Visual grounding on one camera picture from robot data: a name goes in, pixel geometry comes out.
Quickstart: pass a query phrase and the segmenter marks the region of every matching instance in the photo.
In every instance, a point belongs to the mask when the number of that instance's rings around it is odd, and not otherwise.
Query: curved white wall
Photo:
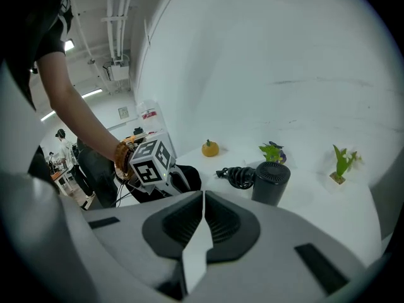
[[[178,156],[273,140],[324,172],[335,143],[372,186],[403,148],[403,65],[364,0],[171,0],[152,34],[136,101],[159,102]]]

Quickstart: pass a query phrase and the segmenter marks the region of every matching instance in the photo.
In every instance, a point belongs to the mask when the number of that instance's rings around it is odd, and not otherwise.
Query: black cable
[[[118,191],[116,192],[117,197],[119,196],[119,193],[122,194],[122,188],[124,187],[124,185],[126,184],[126,182],[127,182],[127,181],[125,181],[125,180],[122,180],[122,181],[121,181],[121,185],[119,186]],[[121,199],[121,198],[116,199],[109,207],[111,207],[111,206],[113,206],[114,204],[116,204],[120,199]]]
[[[251,167],[225,167],[217,170],[216,175],[219,178],[227,179],[231,186],[236,189],[249,189],[254,184],[254,172]]]
[[[116,204],[118,201],[121,201],[122,199],[126,198],[127,196],[132,195],[130,192],[126,193],[124,196],[121,196],[119,199],[116,199],[116,201],[114,201],[111,206],[113,206],[114,204]]]

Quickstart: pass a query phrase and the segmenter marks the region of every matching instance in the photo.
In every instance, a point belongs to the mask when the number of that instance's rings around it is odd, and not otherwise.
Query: background person
[[[56,137],[61,142],[59,148],[59,163],[65,163],[68,167],[69,173],[74,177],[79,187],[86,194],[86,198],[89,199],[95,195],[93,188],[88,182],[87,178],[80,170],[80,166],[73,155],[73,144],[66,139],[66,133],[63,129],[59,129],[56,133]]]
[[[49,161],[48,161],[48,166],[49,166],[49,170],[50,170],[50,174],[51,175],[53,175],[53,174],[55,174],[55,165],[53,164],[53,161],[52,161],[52,159],[53,159],[53,153],[52,152],[50,152],[49,153]]]

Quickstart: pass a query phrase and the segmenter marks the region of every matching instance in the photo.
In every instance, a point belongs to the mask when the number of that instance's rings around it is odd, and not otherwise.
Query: black pants
[[[86,174],[89,185],[96,192],[102,207],[110,208],[118,192],[114,183],[114,163],[87,146],[80,151],[78,163]]]
[[[93,194],[93,189],[90,186],[90,183],[88,183],[87,178],[84,176],[83,173],[81,173],[79,165],[73,166],[73,168],[69,171],[69,173],[74,177],[79,187],[84,191],[84,193],[87,196]]]

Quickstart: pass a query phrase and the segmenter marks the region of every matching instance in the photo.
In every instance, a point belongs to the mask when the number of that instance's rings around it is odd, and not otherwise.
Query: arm
[[[119,141],[106,130],[72,86],[64,54],[53,52],[42,56],[37,65],[52,109],[77,137],[114,162]]]
[[[60,147],[60,149],[59,149],[59,156],[61,158],[59,160],[57,160],[57,164],[66,163],[66,153],[64,152],[64,149],[62,147]]]

